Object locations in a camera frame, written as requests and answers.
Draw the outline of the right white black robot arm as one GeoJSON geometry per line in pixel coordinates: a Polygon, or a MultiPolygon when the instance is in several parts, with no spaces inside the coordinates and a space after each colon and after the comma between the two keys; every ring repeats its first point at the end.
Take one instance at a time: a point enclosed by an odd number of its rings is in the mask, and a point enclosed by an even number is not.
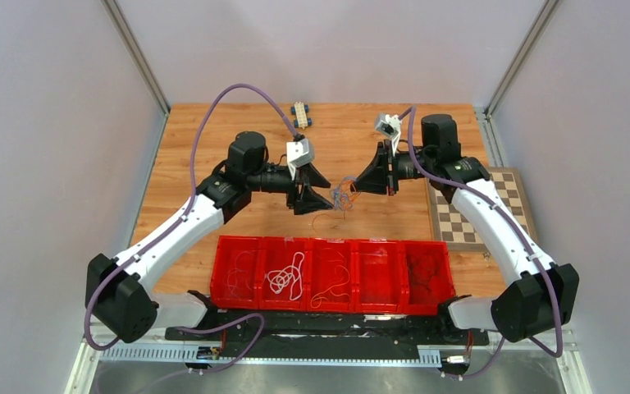
{"type": "Polygon", "coordinates": [[[457,342],[468,329],[498,332],[510,342],[562,327],[573,315],[579,275],[570,263],[558,264],[528,234],[502,200],[488,170],[461,152],[456,121],[431,114],[420,121],[422,143],[413,144],[413,125],[402,135],[402,115],[380,114],[375,129],[385,136],[372,161],[357,176],[357,192],[394,195],[402,180],[426,179],[466,218],[494,257],[506,284],[495,298],[463,296],[441,304],[436,319],[440,339],[457,342]],[[405,139],[408,149],[399,149],[405,139]]]}

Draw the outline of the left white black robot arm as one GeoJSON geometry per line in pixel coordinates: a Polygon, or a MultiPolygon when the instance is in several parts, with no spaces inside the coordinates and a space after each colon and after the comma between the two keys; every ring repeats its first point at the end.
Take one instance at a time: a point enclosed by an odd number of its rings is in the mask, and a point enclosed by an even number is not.
{"type": "Polygon", "coordinates": [[[287,143],[286,163],[268,160],[265,137],[240,132],[221,161],[161,226],[112,258],[98,254],[88,265],[84,335],[96,350],[90,320],[96,318],[118,341],[132,343],[154,328],[187,328],[199,340],[215,335],[217,316],[189,293],[153,295],[167,269],[196,243],[228,223],[254,192],[281,193],[296,215],[330,210],[316,192],[330,182],[313,166],[314,148],[300,136],[287,143]]]}

